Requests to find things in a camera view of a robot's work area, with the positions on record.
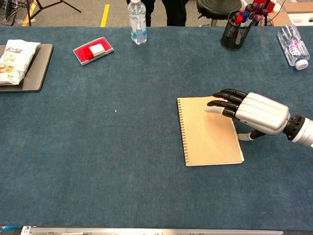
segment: black pen cup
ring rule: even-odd
[[[235,25],[235,23],[231,21],[231,18],[235,16],[237,12],[238,11],[234,11],[228,15],[227,25],[221,38],[221,44],[227,50],[239,50],[243,46],[250,28],[254,25],[253,23],[244,27]]]

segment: blue carpet table surface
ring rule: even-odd
[[[54,45],[40,92],[0,94],[0,224],[313,231],[312,151],[284,134],[241,142],[242,164],[184,163],[178,97],[236,88],[313,118],[313,62],[290,67],[278,29],[227,51],[223,28],[149,28],[141,46],[129,28],[0,28]],[[72,50],[101,36],[115,52],[81,66]]]

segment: stool seat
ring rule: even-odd
[[[197,0],[199,13],[213,20],[227,20],[228,14],[241,6],[240,0]]]

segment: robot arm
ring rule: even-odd
[[[227,101],[214,100],[207,104],[206,112],[222,114],[255,128],[238,139],[251,141],[257,137],[278,135],[283,132],[288,140],[313,149],[313,121],[304,116],[290,118],[289,108],[256,93],[225,89],[213,94]]]

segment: black pants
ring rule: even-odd
[[[151,26],[151,14],[155,7],[156,0],[141,0],[146,6],[146,24]],[[167,26],[185,26],[187,20],[185,5],[188,0],[162,0],[166,15]]]

